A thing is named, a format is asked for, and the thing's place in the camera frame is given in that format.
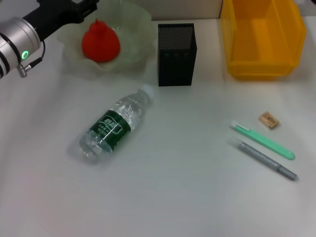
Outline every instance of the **yellow plastic bin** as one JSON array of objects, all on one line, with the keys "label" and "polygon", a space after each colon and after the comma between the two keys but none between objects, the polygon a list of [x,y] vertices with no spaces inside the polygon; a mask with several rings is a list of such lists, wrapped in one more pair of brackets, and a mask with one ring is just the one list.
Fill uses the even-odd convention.
[{"label": "yellow plastic bin", "polygon": [[236,79],[274,80],[299,65],[306,28],[292,0],[224,0],[221,28]]}]

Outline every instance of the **mesh pen holder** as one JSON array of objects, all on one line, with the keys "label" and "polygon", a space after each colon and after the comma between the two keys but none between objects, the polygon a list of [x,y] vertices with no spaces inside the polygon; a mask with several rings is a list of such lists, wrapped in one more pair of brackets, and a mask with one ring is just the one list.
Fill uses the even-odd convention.
[{"label": "mesh pen holder", "polygon": [[196,55],[194,24],[158,25],[159,86],[191,85]]}]

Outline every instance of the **mint green pen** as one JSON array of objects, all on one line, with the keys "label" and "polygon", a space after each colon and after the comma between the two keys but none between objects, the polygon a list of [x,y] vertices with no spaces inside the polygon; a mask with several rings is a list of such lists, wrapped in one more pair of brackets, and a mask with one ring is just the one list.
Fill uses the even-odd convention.
[{"label": "mint green pen", "polygon": [[295,154],[292,151],[270,140],[269,138],[266,138],[265,136],[251,130],[250,128],[247,128],[246,126],[240,124],[239,122],[233,121],[231,123],[231,128],[233,128],[237,132],[240,132],[241,134],[251,138],[252,140],[260,143],[266,148],[269,148],[270,150],[274,151],[275,153],[278,153],[279,155],[287,159],[292,160],[295,158]]}]

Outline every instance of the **gray pen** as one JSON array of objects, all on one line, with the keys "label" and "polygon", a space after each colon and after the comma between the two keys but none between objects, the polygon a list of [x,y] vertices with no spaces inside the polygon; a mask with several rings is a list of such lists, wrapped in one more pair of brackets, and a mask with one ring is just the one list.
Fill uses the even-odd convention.
[{"label": "gray pen", "polygon": [[229,143],[236,147],[238,150],[246,153],[247,155],[251,156],[252,158],[256,159],[260,163],[266,165],[270,169],[278,172],[279,174],[283,175],[284,177],[288,178],[289,180],[294,181],[297,177],[296,174],[288,170],[287,168],[283,167],[275,160],[271,159],[270,157],[266,156],[265,154],[261,153],[260,151],[254,149],[252,146],[248,145],[247,143],[234,138],[229,140]]}]

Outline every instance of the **white wall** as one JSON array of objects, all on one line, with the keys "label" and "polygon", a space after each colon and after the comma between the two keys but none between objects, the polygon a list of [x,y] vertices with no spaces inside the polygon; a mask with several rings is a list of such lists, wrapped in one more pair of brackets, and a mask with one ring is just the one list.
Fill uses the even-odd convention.
[{"label": "white wall", "polygon": [[[152,14],[154,19],[159,20],[218,18],[222,5],[222,0],[129,1],[141,5]],[[2,0],[0,3],[0,21],[12,16],[24,16],[37,6],[36,0]]]}]

